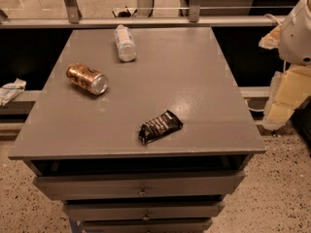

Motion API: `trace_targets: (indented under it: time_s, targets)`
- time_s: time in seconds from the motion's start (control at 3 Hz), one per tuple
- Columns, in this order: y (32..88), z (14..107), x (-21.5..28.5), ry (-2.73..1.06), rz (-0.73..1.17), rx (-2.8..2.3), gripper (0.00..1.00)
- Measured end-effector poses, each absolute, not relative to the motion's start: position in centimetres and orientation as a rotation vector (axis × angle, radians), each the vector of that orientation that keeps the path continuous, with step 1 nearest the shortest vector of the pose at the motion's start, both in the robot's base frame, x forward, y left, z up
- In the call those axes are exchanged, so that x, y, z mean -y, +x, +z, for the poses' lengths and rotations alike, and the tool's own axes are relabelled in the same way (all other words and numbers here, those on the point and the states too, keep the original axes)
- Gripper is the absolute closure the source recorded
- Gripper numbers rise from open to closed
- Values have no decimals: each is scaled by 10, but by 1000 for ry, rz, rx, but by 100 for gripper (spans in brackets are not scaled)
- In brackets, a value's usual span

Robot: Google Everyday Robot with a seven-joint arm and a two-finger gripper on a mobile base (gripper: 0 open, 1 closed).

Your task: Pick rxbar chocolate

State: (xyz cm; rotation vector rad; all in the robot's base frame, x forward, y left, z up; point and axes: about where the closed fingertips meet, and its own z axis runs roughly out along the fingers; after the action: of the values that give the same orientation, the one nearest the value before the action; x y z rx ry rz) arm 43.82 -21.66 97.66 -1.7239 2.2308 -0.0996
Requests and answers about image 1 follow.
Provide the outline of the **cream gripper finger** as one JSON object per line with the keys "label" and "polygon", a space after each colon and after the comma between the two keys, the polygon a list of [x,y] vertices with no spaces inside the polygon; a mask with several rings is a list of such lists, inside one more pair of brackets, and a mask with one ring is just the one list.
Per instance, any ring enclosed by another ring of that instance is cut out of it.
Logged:
{"label": "cream gripper finger", "polygon": [[268,130],[278,130],[310,95],[310,66],[291,65],[284,73],[276,72],[264,107],[262,126]]}
{"label": "cream gripper finger", "polygon": [[260,39],[259,46],[267,50],[277,49],[279,47],[280,29],[280,25],[273,28],[268,34]]}

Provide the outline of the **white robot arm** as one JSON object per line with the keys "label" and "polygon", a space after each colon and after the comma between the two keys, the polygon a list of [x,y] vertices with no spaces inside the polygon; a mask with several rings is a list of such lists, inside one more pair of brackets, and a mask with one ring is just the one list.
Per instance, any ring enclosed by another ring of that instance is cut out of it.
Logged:
{"label": "white robot arm", "polygon": [[262,126],[278,130],[311,95],[311,0],[299,0],[282,23],[259,41],[263,49],[277,49],[279,57],[290,64],[276,71],[263,111]]}

